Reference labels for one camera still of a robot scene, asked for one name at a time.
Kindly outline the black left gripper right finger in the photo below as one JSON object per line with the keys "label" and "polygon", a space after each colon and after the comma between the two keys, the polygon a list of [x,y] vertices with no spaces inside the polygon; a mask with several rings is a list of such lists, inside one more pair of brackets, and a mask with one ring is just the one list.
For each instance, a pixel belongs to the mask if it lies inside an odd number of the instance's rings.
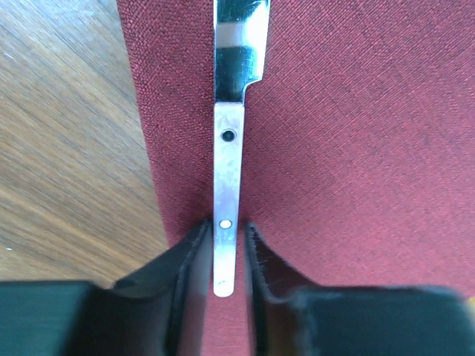
{"label": "black left gripper right finger", "polygon": [[474,321],[441,286],[323,286],[247,223],[245,273],[252,355],[472,355]]}

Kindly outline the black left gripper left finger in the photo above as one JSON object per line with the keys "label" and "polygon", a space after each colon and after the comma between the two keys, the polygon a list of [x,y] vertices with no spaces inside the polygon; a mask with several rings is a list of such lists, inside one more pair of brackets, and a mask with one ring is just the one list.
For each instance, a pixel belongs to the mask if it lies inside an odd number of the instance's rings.
{"label": "black left gripper left finger", "polygon": [[109,289],[83,280],[1,284],[3,355],[198,355],[211,223]]}

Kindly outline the dark red cloth napkin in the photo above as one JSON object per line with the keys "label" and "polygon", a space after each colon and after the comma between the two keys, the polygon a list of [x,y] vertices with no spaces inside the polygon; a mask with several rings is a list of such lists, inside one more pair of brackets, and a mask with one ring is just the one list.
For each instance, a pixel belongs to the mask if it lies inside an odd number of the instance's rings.
{"label": "dark red cloth napkin", "polygon": [[[212,213],[213,4],[119,1],[171,245]],[[240,220],[329,286],[474,295],[474,3],[273,1]]]}

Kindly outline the silver table knife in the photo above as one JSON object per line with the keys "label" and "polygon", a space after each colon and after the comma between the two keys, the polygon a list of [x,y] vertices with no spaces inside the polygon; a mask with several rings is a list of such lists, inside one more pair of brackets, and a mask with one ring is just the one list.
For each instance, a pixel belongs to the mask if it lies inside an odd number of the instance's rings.
{"label": "silver table knife", "polygon": [[213,292],[235,289],[245,92],[263,78],[269,1],[215,1]]}

